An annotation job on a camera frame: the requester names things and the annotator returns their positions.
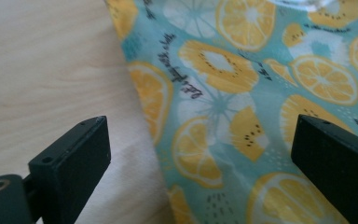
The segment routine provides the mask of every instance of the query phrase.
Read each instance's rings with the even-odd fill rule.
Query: wooden surface
[[[0,175],[106,115],[112,164],[76,223],[173,223],[156,154],[103,0],[0,0]]]

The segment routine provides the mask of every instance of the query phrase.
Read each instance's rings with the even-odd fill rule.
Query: black plastic part
[[[110,163],[106,117],[85,120],[29,162],[45,224],[71,224]]]
[[[33,223],[22,178],[19,175],[0,176],[0,224]]]
[[[292,160],[350,223],[358,223],[358,136],[300,115]]]

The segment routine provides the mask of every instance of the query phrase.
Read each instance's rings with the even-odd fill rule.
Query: fabric
[[[347,223],[290,151],[358,135],[358,0],[273,2],[107,0],[177,223]]]

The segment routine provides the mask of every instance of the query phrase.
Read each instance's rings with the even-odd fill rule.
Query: fruit pattern
[[[358,0],[105,1],[177,223],[348,223],[290,151],[298,114],[358,135]]]

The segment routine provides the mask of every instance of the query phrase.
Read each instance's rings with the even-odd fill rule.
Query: light wood table
[[[0,175],[106,115],[112,163],[76,223],[173,223],[157,157],[103,0],[0,0]]]

